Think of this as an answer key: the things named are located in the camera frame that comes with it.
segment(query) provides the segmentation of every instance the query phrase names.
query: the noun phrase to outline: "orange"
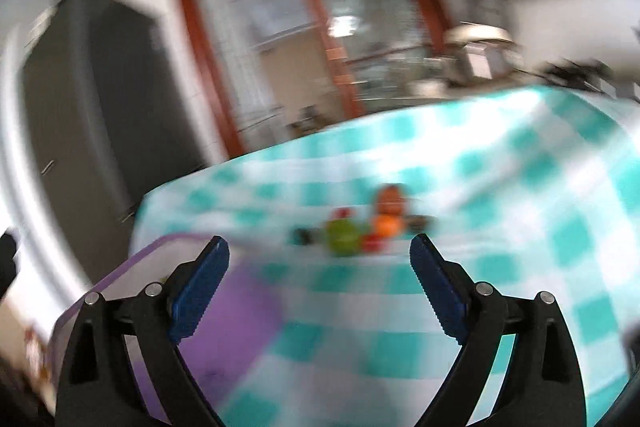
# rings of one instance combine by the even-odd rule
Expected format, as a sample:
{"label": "orange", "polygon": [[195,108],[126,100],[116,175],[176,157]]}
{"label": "orange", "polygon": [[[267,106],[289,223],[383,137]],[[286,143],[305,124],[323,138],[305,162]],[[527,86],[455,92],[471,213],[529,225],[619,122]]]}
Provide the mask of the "orange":
{"label": "orange", "polygon": [[380,237],[396,237],[404,229],[404,221],[400,216],[378,214],[372,220],[373,232]]}

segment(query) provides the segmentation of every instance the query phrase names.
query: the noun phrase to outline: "appliance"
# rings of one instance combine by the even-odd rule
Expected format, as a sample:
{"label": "appliance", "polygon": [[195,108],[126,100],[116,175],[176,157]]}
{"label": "appliance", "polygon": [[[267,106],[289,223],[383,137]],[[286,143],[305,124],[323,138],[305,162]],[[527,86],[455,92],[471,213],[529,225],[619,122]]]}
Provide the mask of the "appliance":
{"label": "appliance", "polygon": [[160,31],[115,0],[62,0],[22,74],[50,213],[98,282],[127,259],[144,195],[204,166]]}

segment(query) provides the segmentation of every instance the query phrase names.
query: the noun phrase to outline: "green apple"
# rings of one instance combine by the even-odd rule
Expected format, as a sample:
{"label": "green apple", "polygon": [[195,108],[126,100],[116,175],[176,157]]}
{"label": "green apple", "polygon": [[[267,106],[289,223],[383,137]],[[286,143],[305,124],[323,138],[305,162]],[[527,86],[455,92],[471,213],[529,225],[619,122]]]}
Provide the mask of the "green apple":
{"label": "green apple", "polygon": [[326,241],[339,257],[355,255],[360,251],[360,228],[348,217],[332,219],[326,224]]}

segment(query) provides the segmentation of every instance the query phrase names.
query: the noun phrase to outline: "teal and white tablecloth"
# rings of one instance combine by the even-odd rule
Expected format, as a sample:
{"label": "teal and white tablecloth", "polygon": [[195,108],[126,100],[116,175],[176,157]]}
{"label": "teal and white tablecloth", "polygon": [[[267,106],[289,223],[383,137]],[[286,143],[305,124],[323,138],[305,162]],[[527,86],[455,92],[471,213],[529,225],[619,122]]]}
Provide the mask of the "teal and white tablecloth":
{"label": "teal and white tablecloth", "polygon": [[[412,426],[457,352],[408,261],[332,259],[287,244],[336,206],[362,219],[405,184],[446,259],[504,295],[555,294],[578,353],[589,425],[626,383],[621,337],[640,317],[640,105],[531,87],[378,114],[252,153],[151,192],[131,251],[175,232],[251,241],[286,323],[218,408],[232,427]],[[490,411],[505,337],[474,415]]]}

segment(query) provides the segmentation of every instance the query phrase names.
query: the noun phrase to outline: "tomato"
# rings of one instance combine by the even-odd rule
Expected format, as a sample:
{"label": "tomato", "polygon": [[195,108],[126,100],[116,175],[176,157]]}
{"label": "tomato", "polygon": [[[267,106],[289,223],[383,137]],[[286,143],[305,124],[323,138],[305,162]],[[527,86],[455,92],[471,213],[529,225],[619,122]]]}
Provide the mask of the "tomato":
{"label": "tomato", "polygon": [[385,240],[375,233],[367,233],[362,236],[361,248],[366,253],[378,253],[385,246]]}
{"label": "tomato", "polygon": [[344,206],[342,208],[336,208],[332,214],[331,219],[347,219],[348,217],[352,217],[353,213],[348,206]]}

